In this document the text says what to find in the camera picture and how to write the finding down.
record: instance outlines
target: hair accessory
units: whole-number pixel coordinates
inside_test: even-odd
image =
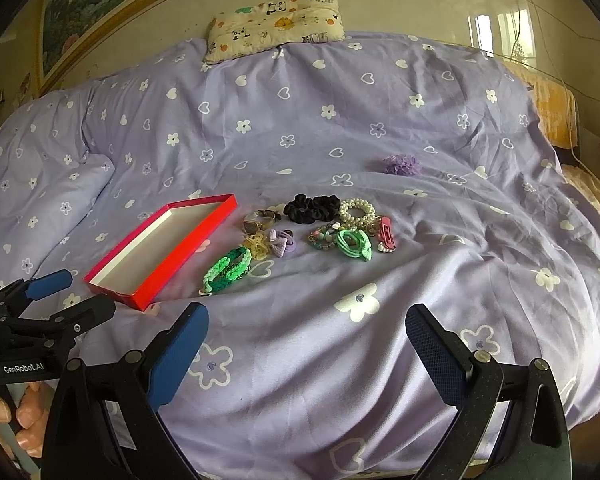
[[[273,224],[281,218],[282,216],[277,211],[271,209],[258,209],[244,217],[242,228],[248,235],[255,235],[260,231],[271,229]]]
[[[395,251],[394,237],[391,234],[391,220],[383,216],[380,219],[380,229],[378,230],[378,251],[381,253],[393,253]]]
[[[331,222],[338,214],[340,199],[335,196],[316,196],[309,198],[304,194],[297,194],[284,209],[284,214],[296,224],[312,224],[316,220]]]
[[[386,163],[385,173],[401,176],[415,176],[420,173],[421,167],[413,155],[388,156],[384,162]]]
[[[270,230],[269,246],[271,248],[271,252],[279,258],[282,258],[282,256],[284,256],[284,254],[286,253],[291,253],[296,248],[296,242],[294,241],[294,232],[289,230]]]
[[[344,229],[336,234],[338,248],[349,258],[364,258],[368,262],[371,252],[371,240],[363,230]]]
[[[352,216],[349,214],[349,209],[352,207],[362,209],[365,212],[364,216]],[[340,217],[340,224],[347,229],[357,227],[359,229],[366,229],[369,224],[373,223],[376,217],[376,210],[371,203],[361,198],[352,198],[350,200],[343,200],[340,202],[340,209],[338,212]]]
[[[251,251],[254,260],[264,260],[269,254],[269,243],[265,240],[264,233],[244,237],[242,244]]]
[[[200,296],[211,296],[227,288],[235,280],[239,280],[249,271],[251,252],[244,246],[231,249],[220,258],[202,278]]]
[[[309,234],[309,244],[314,249],[320,249],[322,251],[328,251],[335,245],[335,234],[337,230],[333,228],[333,225],[323,225],[315,231],[311,231]]]

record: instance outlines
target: pearl bracelet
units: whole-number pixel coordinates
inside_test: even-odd
[[[365,212],[364,216],[352,216],[348,213],[349,209],[356,208],[361,209]],[[367,226],[373,223],[376,218],[376,210],[367,200],[361,198],[351,198],[349,200],[343,200],[340,202],[340,209],[338,211],[341,224],[347,229],[357,227],[359,229],[366,229]]]

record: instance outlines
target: purple flower hair tie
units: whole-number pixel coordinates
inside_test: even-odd
[[[282,258],[285,253],[291,253],[296,249],[293,231],[276,231],[275,229],[271,229],[269,231],[269,245],[271,252],[279,258]]]
[[[398,155],[388,156],[384,163],[386,168],[385,173],[401,176],[415,176],[420,173],[420,164],[413,155]]]

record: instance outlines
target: green braided hair tie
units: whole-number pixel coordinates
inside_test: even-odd
[[[200,296],[211,296],[215,292],[227,288],[235,280],[239,280],[249,272],[251,251],[244,246],[231,249],[220,258],[202,278],[202,288],[198,291]]]
[[[336,245],[349,258],[371,259],[371,241],[366,233],[360,230],[343,229],[336,234]]]

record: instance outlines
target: red box lid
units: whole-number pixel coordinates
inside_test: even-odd
[[[109,251],[84,281],[93,292],[144,311],[236,206],[232,194],[168,203]]]

